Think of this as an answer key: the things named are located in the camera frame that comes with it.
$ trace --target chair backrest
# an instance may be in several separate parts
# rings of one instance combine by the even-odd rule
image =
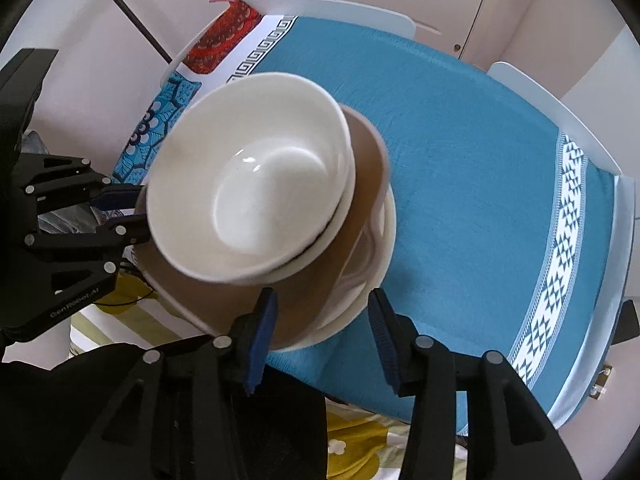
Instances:
[[[619,165],[590,129],[564,106],[554,95],[532,78],[509,63],[498,61],[491,65],[488,75],[513,90],[536,107],[574,140],[584,154],[601,170],[614,175],[622,174]]]
[[[322,18],[336,22],[353,23],[364,27],[375,28],[383,32],[397,34],[403,38],[412,40],[415,36],[414,20],[392,10],[380,9],[368,5],[345,2],[342,0],[243,0],[262,15],[283,14],[288,16],[301,16],[304,18]],[[180,62],[189,53],[198,40],[209,30],[213,22],[219,18],[216,16],[207,23],[198,35],[193,38],[169,63],[167,70],[162,75],[160,86],[164,85],[169,76],[180,65]]]

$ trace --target white plate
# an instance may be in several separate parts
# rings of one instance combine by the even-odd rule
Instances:
[[[369,293],[377,286],[380,286],[382,280],[385,278],[396,243],[396,202],[391,184],[386,192],[385,203],[382,209],[383,222],[381,228],[384,245],[382,260],[380,261],[378,270],[366,283],[349,290],[336,304],[335,309],[332,309],[327,318],[321,322],[320,328],[314,330],[299,343],[279,350],[280,352],[300,350],[329,339],[356,319],[367,306]]]

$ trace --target white chair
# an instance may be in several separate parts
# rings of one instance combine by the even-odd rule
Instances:
[[[634,180],[622,175],[619,165],[587,126],[532,78],[505,62],[494,63],[488,75],[546,115],[581,147],[593,164],[616,176],[609,256],[600,294],[582,348],[548,414],[561,423],[567,421],[571,415],[568,408],[575,406],[591,388],[594,368],[599,366],[600,358],[607,352],[606,362],[614,367],[614,375],[617,375],[610,386],[612,391],[597,402],[588,399],[575,417],[559,430],[584,478],[601,478],[602,475],[596,471],[609,471],[628,444],[628,426],[632,431],[638,426],[638,418],[630,413],[635,413],[635,400],[632,399],[637,397],[640,376],[636,359],[640,338],[608,349],[609,335],[615,327],[618,305],[625,288],[633,241]],[[598,438],[594,439],[593,428],[596,427]]]
[[[397,34],[403,38],[412,40],[415,36],[414,20],[393,12],[392,10],[380,9],[379,7],[371,7],[364,4],[354,2],[345,2],[343,0],[243,0],[249,6],[260,12],[262,15],[286,15],[301,16],[303,18],[321,18],[325,20],[334,20],[336,22],[353,23],[353,25],[362,25],[364,27],[375,28],[383,32]],[[184,57],[189,53],[193,46],[198,43],[204,33],[209,30],[213,22],[219,18],[216,16],[207,23],[198,35],[193,38],[187,46],[175,56],[174,60],[169,63],[166,71],[160,80],[160,86],[164,85],[169,76],[180,65]]]
[[[619,165],[584,123],[553,94],[524,72],[509,63],[498,61],[491,65],[487,73],[546,115],[576,142],[590,161],[601,170],[609,171],[614,175],[622,174]]]

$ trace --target striped fabric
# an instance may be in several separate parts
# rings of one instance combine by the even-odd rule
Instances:
[[[146,349],[201,334],[142,280],[120,274],[114,292],[72,316],[71,353],[121,342]]]
[[[408,424],[328,399],[326,421],[328,480],[398,480]],[[452,480],[465,477],[466,449],[456,444]]]

